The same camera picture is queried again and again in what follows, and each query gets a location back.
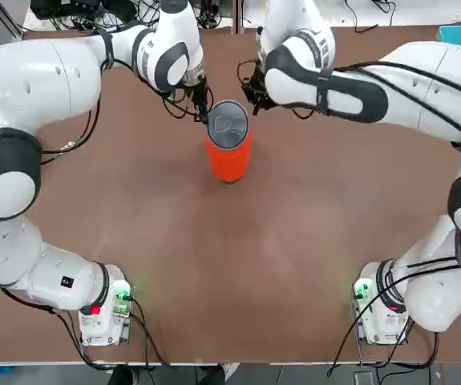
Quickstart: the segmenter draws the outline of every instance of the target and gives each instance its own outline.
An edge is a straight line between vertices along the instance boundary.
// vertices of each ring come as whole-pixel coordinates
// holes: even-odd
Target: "orange cup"
[[[216,103],[208,114],[208,162],[214,175],[228,183],[239,180],[249,167],[252,138],[246,110],[233,100]]]

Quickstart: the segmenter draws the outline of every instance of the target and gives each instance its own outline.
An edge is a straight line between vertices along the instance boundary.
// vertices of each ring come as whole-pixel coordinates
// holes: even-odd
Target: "white robotic arm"
[[[277,105],[303,107],[358,123],[402,125],[448,140],[461,151],[461,47],[408,43],[377,62],[332,70],[334,37],[312,0],[270,0],[257,37],[260,60],[253,76],[242,82],[255,115]],[[461,172],[447,211],[448,217],[405,256],[364,268],[354,285],[358,310],[390,282],[456,265],[420,264],[455,256],[461,246]],[[396,343],[409,316],[428,330],[445,331],[461,314],[461,269],[400,282],[371,310],[362,317],[368,343]]]
[[[127,25],[114,34],[26,40],[0,46],[0,286],[60,310],[80,310],[83,341],[118,344],[130,286],[114,265],[88,261],[42,241],[21,214],[38,197],[45,124],[90,111],[101,69],[131,67],[159,92],[180,85],[206,109],[203,50],[188,0],[162,1],[157,30]]]

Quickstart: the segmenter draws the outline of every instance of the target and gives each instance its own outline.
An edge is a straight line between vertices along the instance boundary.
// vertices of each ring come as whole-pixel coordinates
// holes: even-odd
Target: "wire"
[[[32,302],[28,302],[28,301],[25,301],[24,299],[21,299],[19,297],[17,297],[16,295],[12,294],[7,288],[3,287],[3,286],[0,286],[0,290],[9,298],[11,298],[13,301],[16,301],[18,302],[19,304],[21,305],[24,305],[24,306],[27,306],[27,307],[31,307],[33,309],[37,309],[37,310],[41,310],[41,311],[46,311],[48,314],[52,314],[54,316],[56,316],[57,318],[59,318],[61,320],[61,322],[63,323],[63,325],[66,327],[67,329],[67,332],[68,332],[68,335],[70,336],[71,338],[71,341],[74,343],[75,345],[75,349],[77,350],[77,352],[79,353],[81,359],[87,364],[89,365],[90,367],[93,367],[94,369],[96,370],[99,370],[99,371],[109,371],[111,369],[114,369],[115,367],[109,367],[109,366],[104,366],[104,365],[99,365],[97,363],[93,363],[89,357],[87,357],[83,352],[82,352],[82,348],[80,347],[80,344],[79,344],[79,340],[77,339],[77,334],[75,333],[75,325],[73,323],[73,319],[71,318],[71,315],[70,313],[67,312],[67,315],[68,317],[70,318],[70,322],[71,322],[71,329],[70,327],[68,326],[66,320],[64,319],[64,317],[60,314],[60,312],[58,312],[54,307],[52,306],[48,306],[48,305],[39,305],[39,304],[36,304],[36,303],[32,303]]]
[[[414,373],[417,369],[412,369],[412,370],[409,370],[409,371],[394,371],[392,373],[388,373],[386,375],[384,375],[381,379],[380,379],[380,375],[378,373],[378,369],[375,370],[376,372],[376,378],[378,380],[378,385],[383,385],[383,381],[385,381],[385,379],[387,377],[391,377],[391,376],[394,376],[394,375],[408,375],[410,373]]]
[[[147,371],[148,375],[150,376],[150,380],[152,381],[152,385],[156,385],[156,382],[153,380],[153,375],[151,371]]]
[[[395,266],[395,267],[396,267],[396,269],[401,268],[401,267],[406,267],[407,269],[412,269],[414,267],[420,267],[420,266],[425,266],[425,265],[434,265],[435,263],[450,262],[450,261],[455,261],[455,260],[456,260],[456,257],[444,257],[444,258],[431,259],[429,261],[424,261],[424,262],[412,263],[410,265]]]
[[[424,109],[428,110],[432,114],[438,116],[440,119],[444,120],[446,123],[450,124],[454,128],[456,128],[457,131],[461,132],[461,125],[454,121],[452,118],[448,117],[447,115],[444,115],[442,112],[437,110],[436,108],[432,107],[430,104],[423,102],[419,98],[413,96],[409,92],[403,90],[402,88],[396,86],[395,84],[391,83],[389,80],[384,79],[381,76],[378,76],[370,71],[364,70],[362,68],[350,68],[349,71],[354,71],[359,74],[363,74],[366,76],[369,76],[373,79],[376,79],[380,83],[383,83],[387,85],[388,87],[392,88],[393,90],[399,92],[401,95],[405,96],[407,99],[411,100],[412,102],[418,104],[419,106],[423,107]]]
[[[394,12],[396,11],[396,3],[395,2],[390,2],[390,1],[387,1],[387,0],[371,0],[373,4],[375,4],[381,12],[383,12],[384,14],[388,14],[390,12],[390,6],[393,6],[393,10],[392,10],[392,13],[390,14],[390,23],[389,23],[389,26],[392,26],[392,19],[394,17]],[[368,30],[373,30],[374,28],[376,28],[377,26],[379,26],[378,24],[374,24],[373,26],[367,26],[365,27],[364,29],[362,30],[359,30],[358,29],[358,17],[357,17],[357,14],[355,14],[355,11],[353,8],[351,8],[350,4],[348,3],[348,0],[344,0],[344,4],[348,7],[348,9],[351,11],[351,13],[353,14],[353,17],[354,17],[354,29],[355,29],[355,32],[357,34],[363,34],[364,32],[367,32]],[[386,6],[389,6],[388,10],[386,10],[385,8],[383,8],[383,5],[386,5]]]
[[[363,34],[364,32],[367,32],[368,30],[373,30],[374,28],[376,28],[378,26],[378,24],[374,24],[373,26],[367,26],[363,30],[359,30],[357,28],[357,25],[358,25],[357,14],[355,14],[355,11],[353,10],[353,8],[351,8],[350,4],[348,4],[348,0],[344,0],[344,4],[350,9],[351,13],[353,14],[354,21],[355,21],[354,28],[355,28],[355,32],[357,34]]]
[[[157,345],[155,343],[155,341],[153,340],[152,336],[150,335],[150,333],[148,332],[148,328],[146,327],[146,325],[144,324],[143,321],[141,321],[141,319],[139,317],[137,317],[135,314],[132,314],[131,313],[131,318],[133,320],[135,320],[137,323],[139,323],[139,325],[141,326],[141,328],[143,329],[146,337],[148,338],[148,340],[150,341],[151,345],[152,345],[152,348],[153,350],[155,351],[156,353],[156,356],[157,358],[159,359],[159,362],[162,363],[163,365],[165,365],[166,367],[172,367],[172,365],[168,362],[166,362],[162,355],[160,354],[159,352],[159,349],[157,349]]]
[[[431,269],[431,270],[418,271],[418,272],[415,272],[415,273],[412,273],[412,274],[408,274],[405,277],[402,277],[402,278],[392,282],[390,285],[388,285],[385,288],[383,288],[382,290],[380,290],[373,297],[373,299],[371,299],[370,302],[362,309],[362,311],[357,315],[355,320],[351,323],[351,326],[348,329],[348,331],[346,332],[346,334],[344,336],[344,339],[342,340],[341,346],[338,348],[337,354],[335,355],[334,363],[332,364],[331,368],[326,372],[326,376],[330,377],[333,374],[335,368],[337,367],[337,361],[339,360],[339,357],[341,356],[342,349],[344,348],[344,344],[346,343],[346,340],[350,336],[351,331],[353,331],[353,328],[355,327],[355,325],[357,325],[357,323],[360,321],[360,319],[362,318],[364,313],[366,311],[368,311],[368,309],[372,307],[374,302],[376,302],[376,300],[378,300],[384,293],[386,293],[391,288],[395,287],[400,282],[406,281],[407,279],[420,277],[420,276],[428,275],[428,274],[441,273],[441,272],[449,271],[449,270],[456,270],[456,269],[459,269],[458,265],[444,266],[444,267],[438,267],[438,268]],[[437,338],[437,343],[435,344],[435,347],[438,349],[438,336],[436,338]]]
[[[293,111],[293,114],[294,114],[298,119],[307,120],[310,116],[313,115],[313,111],[314,111],[314,110],[312,110],[308,115],[305,115],[305,116],[298,114],[297,111],[296,111],[294,108],[292,109],[292,111]]]
[[[52,306],[48,306],[48,305],[39,305],[37,303],[32,303],[32,302],[28,302],[28,301],[25,301],[19,297],[17,297],[16,295],[14,295],[13,293],[11,293],[7,288],[3,287],[3,286],[0,286],[0,290],[9,298],[11,298],[13,301],[16,301],[18,302],[19,304],[21,305],[24,305],[24,306],[27,306],[27,307],[31,307],[33,309],[38,309],[38,310],[42,310],[42,311],[46,311],[47,313],[50,313],[50,314],[55,314],[55,311],[54,311],[54,308]]]
[[[369,66],[383,66],[383,67],[393,67],[393,68],[400,68],[402,70],[406,70],[409,72],[414,72],[418,75],[426,76],[427,78],[436,80],[448,87],[454,88],[457,91],[461,92],[461,85],[458,83],[455,83],[449,79],[443,78],[442,76],[438,76],[436,74],[433,74],[428,71],[420,70],[416,67],[408,66],[406,64],[402,63],[392,63],[392,62],[386,62],[386,61],[371,61],[371,62],[361,62],[361,63],[355,63],[350,66],[345,66],[345,67],[339,67],[336,68],[338,71],[348,71],[348,70],[353,70],[355,68],[362,68],[362,67],[369,67]]]
[[[111,371],[116,368],[116,366],[112,365],[100,365],[98,363],[94,363],[87,357],[87,355],[84,354],[82,348],[80,347],[79,340],[77,339],[76,333],[75,333],[75,326],[73,323],[73,319],[71,318],[70,313],[67,313],[68,317],[70,318],[71,322],[71,329],[68,326],[68,323],[66,319],[61,314],[56,314],[55,316],[61,321],[61,323],[64,325],[65,329],[67,330],[68,335],[70,336],[71,341],[73,342],[75,349],[77,350],[77,353],[79,353],[80,358],[86,363],[89,367],[92,367],[93,369],[96,369],[97,371]]]
[[[160,91],[157,91],[154,87],[152,87],[152,85],[143,77],[141,76],[139,73],[136,73],[134,72],[134,70],[132,69],[131,66],[129,66],[127,63],[125,63],[123,60],[119,60],[119,59],[114,59],[115,60],[115,63],[118,63],[118,64],[121,64],[122,66],[126,67],[129,71],[132,71],[132,73],[134,73],[135,76],[137,76],[137,78],[144,84],[147,85],[148,88],[150,88],[155,94],[157,94],[158,96],[161,97],[161,99],[163,101],[165,101],[166,103],[170,104],[171,106],[173,106],[174,108],[176,108],[177,110],[181,111],[181,112],[185,112],[186,115],[190,115],[190,116],[196,116],[196,113],[195,112],[191,112],[189,111],[187,108],[182,108],[182,107],[179,107],[177,104],[176,104],[176,101],[171,101],[164,93],[160,92]],[[212,94],[212,90],[211,88],[209,87],[208,88],[208,92],[209,94],[212,96],[212,103],[214,98],[213,98],[213,94]]]
[[[284,366],[282,365],[280,367],[280,370],[278,371],[277,381],[275,382],[275,385],[278,385],[278,383],[280,382],[280,377],[281,377],[283,372],[284,372]]]
[[[62,154],[65,154],[67,152],[72,152],[72,151],[76,150],[77,148],[81,148],[84,144],[86,144],[86,142],[93,135],[93,132],[95,131],[95,128],[96,128],[96,124],[99,121],[101,101],[102,101],[102,94],[100,92],[100,97],[99,97],[99,100],[98,100],[98,102],[96,104],[95,118],[93,119],[93,124],[91,125],[91,128],[89,129],[89,132],[87,133],[87,135],[85,135],[78,143],[75,143],[71,147],[66,147],[66,148],[62,148],[62,149],[59,149],[59,150],[43,150],[43,154],[62,155]]]
[[[135,299],[134,297],[131,298],[131,301],[135,303],[135,305],[138,308],[138,311],[140,312],[141,315],[141,320],[143,321],[143,324],[146,326],[146,322],[144,319],[144,312],[143,308],[141,307],[140,303]],[[146,366],[149,367],[149,360],[148,360],[148,337],[145,335],[145,341],[146,341],[146,347],[145,347],[145,363]]]
[[[105,71],[106,69],[106,66],[107,66],[107,63],[108,61],[107,60],[104,60],[102,62],[102,65],[100,66],[100,72],[103,72]],[[63,154],[67,153],[67,152],[72,152],[78,148],[81,148],[84,144],[87,143],[87,141],[91,138],[91,136],[93,135],[93,132],[95,131],[95,128],[96,128],[96,125],[97,123],[99,122],[99,115],[100,115],[100,104],[102,103],[102,92],[100,92],[100,95],[99,95],[99,100],[98,102],[96,103],[96,107],[95,107],[95,118],[93,119],[93,124],[91,125],[90,127],[90,122],[91,122],[91,111],[89,112],[89,115],[87,117],[87,124],[86,124],[86,127],[84,128],[83,130],[83,133],[81,134],[81,136],[75,140],[73,143],[73,145],[69,146],[65,146],[64,148],[61,148],[59,150],[43,150],[43,154],[47,154],[47,155],[56,155],[55,157],[53,158],[50,158],[48,160],[44,160],[41,165],[44,165],[44,164],[49,164],[51,162],[53,162],[55,159],[57,159],[59,156],[62,156]]]

